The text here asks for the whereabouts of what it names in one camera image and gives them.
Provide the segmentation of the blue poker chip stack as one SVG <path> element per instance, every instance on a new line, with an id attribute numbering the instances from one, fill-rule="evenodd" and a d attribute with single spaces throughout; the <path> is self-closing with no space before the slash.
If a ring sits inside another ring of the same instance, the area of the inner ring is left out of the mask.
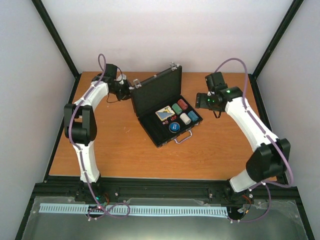
<path id="1" fill-rule="evenodd" d="M 193 111 L 191 110 L 190 112 L 188 112 L 188 117 L 192 120 L 192 122 L 196 122 L 198 121 L 199 117 L 198 115 Z"/>

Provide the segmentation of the red poker chip stack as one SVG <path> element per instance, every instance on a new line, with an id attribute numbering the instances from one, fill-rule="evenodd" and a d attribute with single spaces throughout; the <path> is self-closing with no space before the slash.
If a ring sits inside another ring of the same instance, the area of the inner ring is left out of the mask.
<path id="1" fill-rule="evenodd" d="M 177 101 L 177 104 L 183 111 L 185 111 L 188 108 L 188 104 L 183 99 L 179 99 Z"/>

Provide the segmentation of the white poker chip stack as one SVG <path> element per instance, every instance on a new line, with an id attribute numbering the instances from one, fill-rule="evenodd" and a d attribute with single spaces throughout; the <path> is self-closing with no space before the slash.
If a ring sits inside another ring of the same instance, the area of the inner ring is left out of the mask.
<path id="1" fill-rule="evenodd" d="M 185 125 L 189 125 L 192 122 L 192 120 L 189 118 L 189 116 L 186 113 L 182 113 L 179 117 Z"/>

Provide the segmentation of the green poker chip stack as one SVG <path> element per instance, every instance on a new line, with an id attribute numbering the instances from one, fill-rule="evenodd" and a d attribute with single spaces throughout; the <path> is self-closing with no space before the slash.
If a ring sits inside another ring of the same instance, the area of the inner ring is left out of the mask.
<path id="1" fill-rule="evenodd" d="M 180 115 L 183 112 L 182 108 L 177 103 L 172 105 L 172 109 L 177 115 Z"/>

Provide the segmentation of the orange dealer button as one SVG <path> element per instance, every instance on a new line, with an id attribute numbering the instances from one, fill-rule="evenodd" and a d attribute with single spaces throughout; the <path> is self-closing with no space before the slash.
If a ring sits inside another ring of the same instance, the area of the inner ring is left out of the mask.
<path id="1" fill-rule="evenodd" d="M 169 124 L 169 131 L 171 132 L 171 133 L 177 133 L 177 132 L 179 132 L 180 131 L 180 124 L 178 123 L 178 122 L 171 122 L 170 124 Z"/>

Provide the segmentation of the playing card deck box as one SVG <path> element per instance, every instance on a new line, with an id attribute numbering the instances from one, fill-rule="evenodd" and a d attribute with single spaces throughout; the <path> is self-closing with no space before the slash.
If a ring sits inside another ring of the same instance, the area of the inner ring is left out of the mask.
<path id="1" fill-rule="evenodd" d="M 172 117 L 175 115 L 174 110 L 169 106 L 165 106 L 160 110 L 157 110 L 155 112 L 156 116 L 163 122 L 167 120 L 168 118 Z"/>

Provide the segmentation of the black poker set case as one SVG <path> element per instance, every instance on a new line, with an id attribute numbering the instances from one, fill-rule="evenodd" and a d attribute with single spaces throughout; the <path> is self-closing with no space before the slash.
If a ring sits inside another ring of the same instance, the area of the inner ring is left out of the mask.
<path id="1" fill-rule="evenodd" d="M 170 67 L 163 70 L 146 80 L 139 81 L 134 80 L 134 87 L 131 90 L 131 102 L 135 115 L 150 137 L 156 147 L 162 147 L 170 141 L 175 141 L 177 144 L 181 144 L 188 138 L 184 138 L 180 141 L 177 138 L 189 132 L 189 136 L 192 136 L 192 128 L 199 125 L 203 118 L 196 112 L 192 105 L 182 96 L 182 66 L 179 64 L 171 63 Z M 168 124 L 163 124 L 165 121 L 161 121 L 156 116 L 156 111 L 177 103 L 178 100 L 183 99 L 188 108 L 182 110 L 182 113 L 194 111 L 198 116 L 198 121 L 192 122 L 189 125 L 185 125 L 180 119 L 180 115 L 175 113 L 176 119 L 171 120 L 169 117 Z M 180 131 L 172 133 L 169 131 L 169 125 L 172 122 L 177 122 L 180 125 Z"/>

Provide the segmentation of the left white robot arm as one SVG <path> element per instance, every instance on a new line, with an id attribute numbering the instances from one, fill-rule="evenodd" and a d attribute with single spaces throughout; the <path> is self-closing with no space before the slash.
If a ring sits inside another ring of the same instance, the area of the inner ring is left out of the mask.
<path id="1" fill-rule="evenodd" d="M 92 79 L 83 96 L 64 106 L 64 133 L 76 152 L 80 180 L 90 185 L 86 195 L 95 202 L 104 195 L 104 188 L 96 184 L 101 174 L 94 151 L 94 141 L 98 133 L 95 109 L 110 94 L 115 95 L 118 102 L 130 99 L 130 88 L 131 84 L 120 68 L 107 63 L 103 72 Z"/>

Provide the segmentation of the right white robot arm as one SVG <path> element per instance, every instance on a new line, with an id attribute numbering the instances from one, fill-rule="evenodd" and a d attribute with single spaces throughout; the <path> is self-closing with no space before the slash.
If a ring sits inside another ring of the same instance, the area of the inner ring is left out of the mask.
<path id="1" fill-rule="evenodd" d="M 247 138 L 252 155 L 246 162 L 245 169 L 229 179 L 224 190 L 224 197 L 232 202 L 239 194 L 266 184 L 269 178 L 284 173 L 292 173 L 288 158 L 291 145 L 285 138 L 278 138 L 260 120 L 253 111 L 245 92 L 239 87 L 228 87 L 221 72 L 214 72 L 205 77 L 207 93 L 196 95 L 195 106 L 198 109 L 213 111 L 216 118 L 222 113 L 229 115 Z"/>

